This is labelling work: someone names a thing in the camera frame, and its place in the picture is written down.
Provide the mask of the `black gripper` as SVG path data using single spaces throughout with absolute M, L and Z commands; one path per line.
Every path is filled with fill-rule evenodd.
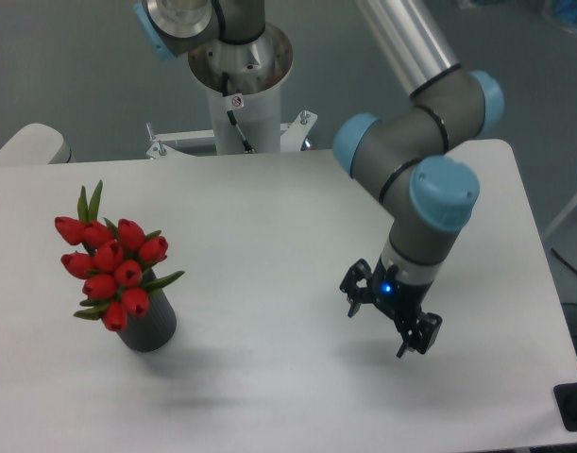
M 447 241 L 437 235 L 389 236 L 373 269 L 359 259 L 339 285 L 349 303 L 348 318 L 362 305 L 374 306 L 396 323 L 402 344 L 397 352 L 426 354 L 433 346 L 443 318 L 422 309 L 422 302 L 447 257 Z

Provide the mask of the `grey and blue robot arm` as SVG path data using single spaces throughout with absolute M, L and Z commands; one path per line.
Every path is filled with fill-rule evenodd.
M 449 151 L 493 127 L 504 97 L 490 75 L 462 68 L 423 2 L 361 1 L 358 9 L 413 106 L 390 123 L 355 115 L 334 137 L 336 160 L 393 219 L 377 264 L 354 263 L 340 289 L 351 313 L 370 304 L 394 322 L 401 352 L 425 353 L 442 320 L 422 301 L 480 192 Z M 218 154 L 285 146 L 279 101 L 259 100 L 288 76 L 293 53 L 263 2 L 139 1 L 134 12 L 156 54 L 187 56 L 209 91 Z

